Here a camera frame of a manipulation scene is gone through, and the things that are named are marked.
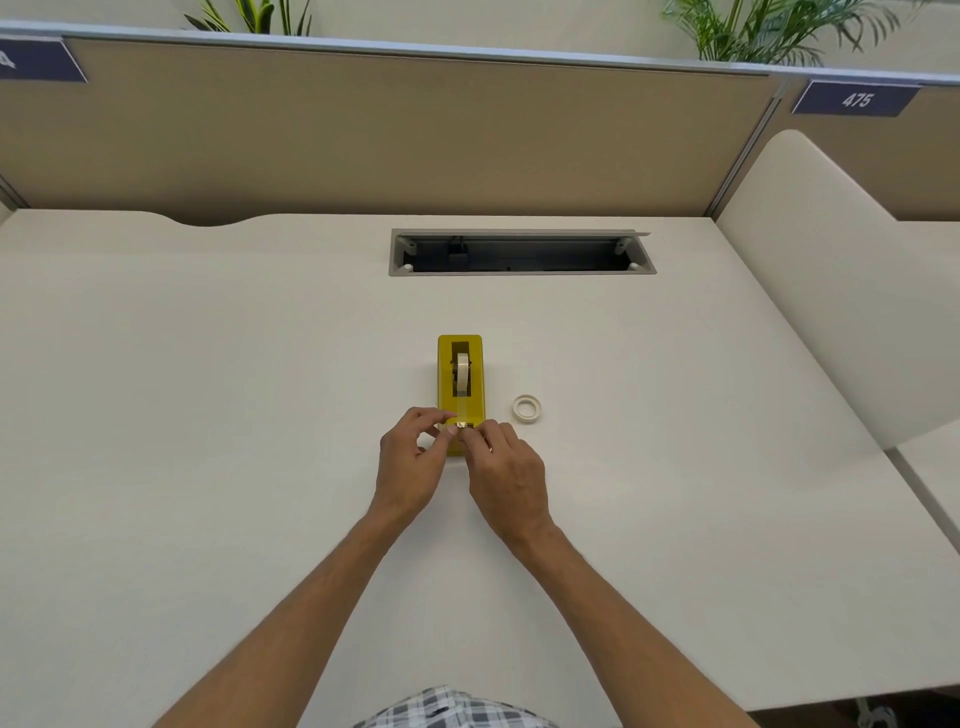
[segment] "snake plant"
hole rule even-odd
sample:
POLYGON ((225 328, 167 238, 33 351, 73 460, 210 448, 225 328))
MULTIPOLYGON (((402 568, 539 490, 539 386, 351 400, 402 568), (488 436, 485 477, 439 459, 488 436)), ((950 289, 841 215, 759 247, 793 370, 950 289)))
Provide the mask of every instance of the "snake plant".
MULTIPOLYGON (((926 0, 914 0, 922 5, 926 0)), ((878 45, 900 27, 887 5, 873 0, 733 0, 725 15, 712 0, 669 0, 663 16, 693 38, 703 61, 823 65, 823 51, 809 44, 832 28, 837 42, 854 51, 873 38, 878 45)))
MULTIPOLYGON (((240 11, 240 17, 243 18, 249 33, 268 34, 270 26, 274 19, 274 10, 276 6, 272 0, 260 0, 260 5, 256 5, 256 0, 236 0, 237 9, 240 11)), ((307 15, 307 9, 310 7, 310 0, 306 0, 303 6, 303 12, 300 14, 300 22, 297 27, 293 24, 293 15, 290 13, 290 0, 277 0, 280 8, 280 24, 283 27, 285 36, 309 36, 310 28, 313 26, 313 16, 307 15)), ((204 0, 203 17, 194 17, 185 15, 187 20, 197 30, 211 31, 213 33, 230 33, 231 30, 224 17, 213 5, 212 0, 204 0)))

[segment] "plaid shirt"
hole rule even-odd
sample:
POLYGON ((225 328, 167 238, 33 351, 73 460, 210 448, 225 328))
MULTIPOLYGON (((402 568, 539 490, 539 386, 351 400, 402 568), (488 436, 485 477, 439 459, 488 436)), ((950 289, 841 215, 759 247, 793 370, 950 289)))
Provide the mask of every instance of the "plaid shirt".
POLYGON ((401 700, 353 728, 557 728, 545 718, 444 685, 401 700))

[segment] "brown partition panel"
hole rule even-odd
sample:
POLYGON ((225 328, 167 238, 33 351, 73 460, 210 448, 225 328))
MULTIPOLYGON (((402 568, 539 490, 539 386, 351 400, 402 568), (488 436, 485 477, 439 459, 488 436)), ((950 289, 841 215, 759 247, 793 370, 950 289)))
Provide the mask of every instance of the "brown partition panel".
POLYGON ((764 75, 101 39, 89 85, 0 85, 0 174, 34 207, 702 215, 764 75))
POLYGON ((774 134, 797 129, 901 220, 960 220, 960 87, 925 86, 893 118, 791 114, 797 79, 716 211, 774 134))

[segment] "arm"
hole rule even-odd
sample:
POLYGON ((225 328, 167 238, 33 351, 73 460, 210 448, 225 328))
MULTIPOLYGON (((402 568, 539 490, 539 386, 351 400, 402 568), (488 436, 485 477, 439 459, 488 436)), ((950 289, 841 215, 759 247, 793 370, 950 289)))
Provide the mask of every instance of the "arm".
POLYGON ((624 728, 756 728, 553 523, 543 461, 511 425, 487 421, 463 440, 480 512, 557 605, 624 728))
POLYGON ((367 514, 155 728, 297 725, 373 572, 437 490, 456 433, 434 425, 453 416, 414 408, 383 436, 367 514), (437 438, 429 450, 417 447, 421 432, 437 438))

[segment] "blue sign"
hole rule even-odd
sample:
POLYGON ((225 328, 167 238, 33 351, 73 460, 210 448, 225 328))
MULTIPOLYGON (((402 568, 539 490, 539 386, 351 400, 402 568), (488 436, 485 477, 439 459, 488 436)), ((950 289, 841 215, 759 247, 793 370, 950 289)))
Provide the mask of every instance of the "blue sign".
POLYGON ((74 81, 86 76, 62 38, 0 36, 0 81, 74 81))
POLYGON ((791 113, 834 116, 900 116, 920 90, 918 85, 849 84, 811 81, 791 113))

